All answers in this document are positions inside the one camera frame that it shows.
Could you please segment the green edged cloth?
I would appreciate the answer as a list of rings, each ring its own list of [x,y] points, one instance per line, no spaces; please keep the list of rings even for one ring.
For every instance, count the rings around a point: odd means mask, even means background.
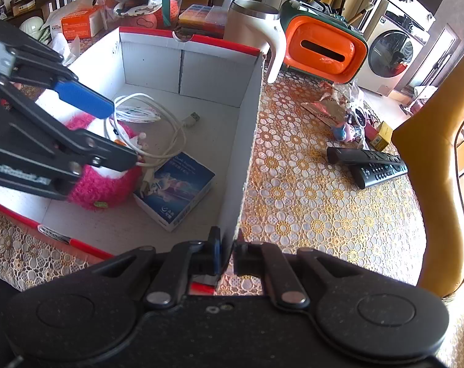
[[[38,38],[38,41],[48,45],[51,42],[52,39],[52,33],[50,28],[44,28],[40,30],[40,36]]]

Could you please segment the yellow chair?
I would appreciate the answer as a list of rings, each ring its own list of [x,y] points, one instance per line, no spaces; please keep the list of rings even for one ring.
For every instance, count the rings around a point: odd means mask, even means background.
[[[392,134],[418,198],[427,245],[418,278],[440,297],[464,283],[464,201],[458,134],[464,125],[464,57],[421,110]]]

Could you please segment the cream kettle mug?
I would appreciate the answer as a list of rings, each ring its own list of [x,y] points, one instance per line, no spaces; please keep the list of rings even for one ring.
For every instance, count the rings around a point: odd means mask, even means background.
[[[286,36],[277,8],[254,0],[233,0],[227,11],[224,39],[257,48],[265,55],[271,52],[267,82],[276,81],[286,53]]]

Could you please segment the blue tissue pack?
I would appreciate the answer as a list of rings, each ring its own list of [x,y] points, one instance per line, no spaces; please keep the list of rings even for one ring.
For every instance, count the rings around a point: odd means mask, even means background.
[[[145,174],[135,202],[165,231],[175,230],[210,191],[215,173],[187,153]]]

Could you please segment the small blue pink toy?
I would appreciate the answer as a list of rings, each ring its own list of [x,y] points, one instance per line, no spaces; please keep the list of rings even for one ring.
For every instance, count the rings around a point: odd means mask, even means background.
[[[343,143],[359,142],[364,136],[364,129],[362,127],[351,125],[347,122],[332,126],[331,131],[334,138]]]

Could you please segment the pink plush owl toy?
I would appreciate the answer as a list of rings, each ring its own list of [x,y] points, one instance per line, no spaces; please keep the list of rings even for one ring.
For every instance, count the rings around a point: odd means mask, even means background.
[[[103,124],[101,120],[94,116],[80,113],[66,122],[66,127],[70,130],[91,130],[96,135],[103,136]],[[130,139],[137,136],[137,133],[128,125],[121,122],[118,122],[118,124]],[[88,210],[96,211],[114,208],[123,203],[134,192],[141,173],[142,168],[138,165],[122,172],[87,165],[84,168],[83,176],[75,185],[67,200]]]

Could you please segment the colourful plastic organizer box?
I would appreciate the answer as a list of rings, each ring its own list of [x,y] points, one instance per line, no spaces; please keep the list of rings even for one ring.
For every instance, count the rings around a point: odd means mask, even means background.
[[[222,38],[227,22],[227,8],[192,4],[179,15],[178,24],[184,30],[205,36]]]

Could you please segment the orange green tissue holder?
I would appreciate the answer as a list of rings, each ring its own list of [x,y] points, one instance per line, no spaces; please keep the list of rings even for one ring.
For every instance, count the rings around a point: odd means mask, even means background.
[[[304,2],[284,2],[280,22],[288,68],[345,84],[355,78],[368,56],[369,46],[359,31]]]

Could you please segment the small yellow box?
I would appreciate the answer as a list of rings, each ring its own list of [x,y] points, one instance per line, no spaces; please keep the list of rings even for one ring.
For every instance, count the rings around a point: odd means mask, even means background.
[[[375,136],[370,141],[370,144],[375,150],[383,152],[386,147],[391,144],[391,141],[392,128],[385,121],[383,121],[376,130]]]

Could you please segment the washing machine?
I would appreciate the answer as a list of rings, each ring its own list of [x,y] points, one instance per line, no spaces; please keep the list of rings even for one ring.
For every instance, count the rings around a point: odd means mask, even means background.
[[[388,96],[423,50],[434,22],[418,0],[378,0],[363,28],[369,50],[355,77],[358,86]]]

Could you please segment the green ceramic jar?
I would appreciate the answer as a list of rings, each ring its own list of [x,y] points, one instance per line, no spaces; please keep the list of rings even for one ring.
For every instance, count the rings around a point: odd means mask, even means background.
[[[39,40],[43,33],[43,24],[44,21],[41,17],[29,17],[26,19],[20,26],[20,30],[23,31],[28,36],[33,37],[36,40]]]

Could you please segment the shiny snack wrapper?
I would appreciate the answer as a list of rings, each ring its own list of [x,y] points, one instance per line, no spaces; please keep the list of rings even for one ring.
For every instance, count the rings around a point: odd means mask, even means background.
[[[327,127],[339,126],[346,121],[346,110],[331,98],[322,101],[303,102],[300,106],[315,116]]]

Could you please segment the white napkin pack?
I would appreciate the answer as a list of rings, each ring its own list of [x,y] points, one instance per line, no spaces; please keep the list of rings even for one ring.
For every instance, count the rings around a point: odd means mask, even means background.
[[[64,67],[72,64],[81,53],[80,38],[78,36],[68,42],[62,33],[58,33],[49,43],[49,47],[63,57],[62,65]]]

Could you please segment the red cardboard box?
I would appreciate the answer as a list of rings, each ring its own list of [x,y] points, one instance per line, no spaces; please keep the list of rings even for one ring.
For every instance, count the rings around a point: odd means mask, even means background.
[[[108,33],[71,66],[81,82],[127,105],[157,101],[183,125],[160,120],[130,125],[133,140],[154,164],[160,155],[183,150],[215,173],[210,192],[172,232],[165,231],[129,196],[114,208],[88,210],[0,187],[0,279],[17,290],[73,273],[95,257],[38,231],[52,231],[120,254],[143,245],[168,252],[176,244],[221,231],[224,255],[239,230],[245,183],[254,145],[263,85],[264,56],[239,44],[198,36],[174,36],[119,28]]]

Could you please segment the orange tissue box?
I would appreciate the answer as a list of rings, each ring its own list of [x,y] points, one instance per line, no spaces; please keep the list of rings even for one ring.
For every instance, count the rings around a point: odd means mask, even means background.
[[[75,0],[51,12],[41,28],[47,28],[52,38],[62,34],[67,41],[92,38],[103,28],[101,9],[95,0]]]

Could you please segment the white router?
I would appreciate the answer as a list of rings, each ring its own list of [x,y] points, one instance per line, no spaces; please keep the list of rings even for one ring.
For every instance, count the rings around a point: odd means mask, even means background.
[[[76,1],[76,0],[52,0],[52,1],[49,1],[48,4],[47,4],[48,12],[52,13],[55,10],[63,8],[66,5],[68,5],[69,3],[74,2],[74,1]]]

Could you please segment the black remote control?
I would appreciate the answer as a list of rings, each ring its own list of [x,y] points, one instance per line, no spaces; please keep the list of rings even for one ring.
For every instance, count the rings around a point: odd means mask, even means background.
[[[397,155],[373,150],[328,147],[326,153],[331,164],[404,164]]]
[[[361,190],[408,173],[405,164],[351,164],[349,171]]]

